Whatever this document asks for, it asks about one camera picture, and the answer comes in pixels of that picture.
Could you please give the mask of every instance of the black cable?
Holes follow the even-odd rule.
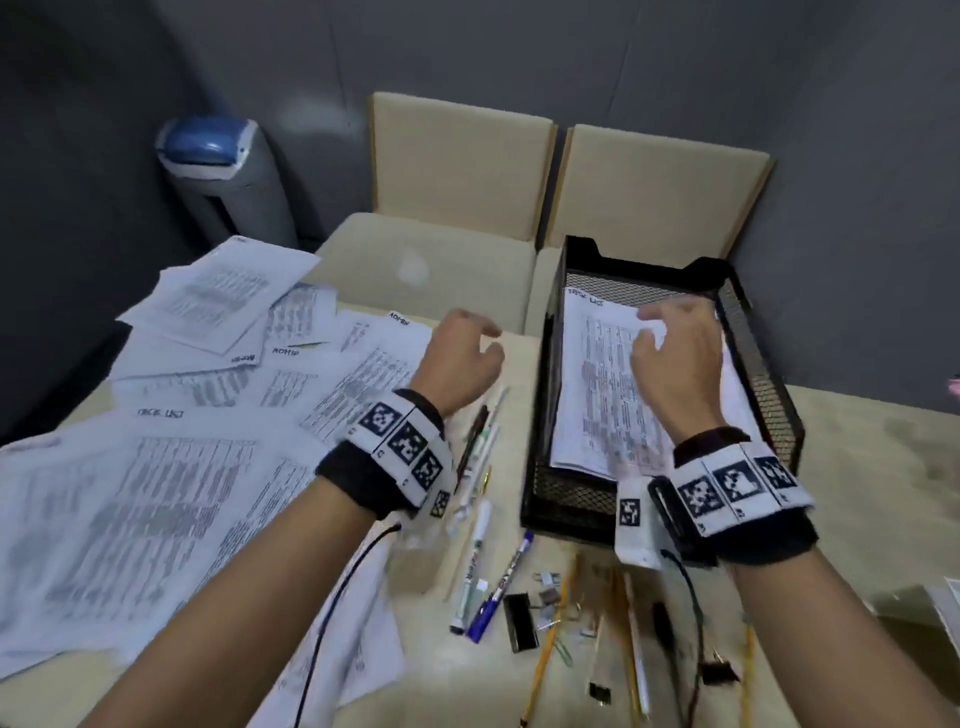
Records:
[[[398,530],[400,530],[400,524],[395,523],[375,539],[373,539],[370,545],[367,546],[363,550],[363,553],[360,554],[360,557],[353,562],[353,566],[350,567],[350,571],[347,572],[347,576],[345,576],[344,580],[340,582],[340,588],[337,590],[337,593],[333,595],[333,601],[330,602],[330,608],[327,610],[324,621],[321,622],[320,631],[317,633],[317,643],[313,646],[313,657],[310,658],[310,669],[306,673],[306,684],[303,686],[303,694],[300,696],[300,706],[297,708],[297,719],[294,720],[294,728],[300,728],[300,719],[303,718],[303,706],[306,705],[306,694],[310,690],[310,681],[313,679],[313,670],[317,666],[317,656],[320,655],[320,642],[324,638],[326,626],[330,624],[330,618],[333,616],[333,610],[337,608],[337,602],[340,601],[340,596],[347,588],[347,584],[349,583],[350,578],[357,571],[357,568],[359,568],[363,560],[367,558],[367,554],[373,551],[373,547],[379,544],[388,534],[397,533]]]
[[[676,554],[664,549],[660,550],[660,555],[666,557],[680,570],[684,577],[686,587],[690,591],[690,601],[693,603],[693,618],[697,623],[697,667],[693,673],[693,693],[690,695],[690,703],[686,708],[686,728],[693,728],[693,718],[697,712],[697,701],[700,699],[700,682],[703,677],[704,666],[704,611],[700,608],[700,600],[697,599],[697,590],[693,588],[693,582],[690,580],[690,574],[687,572],[684,563],[677,558]]]

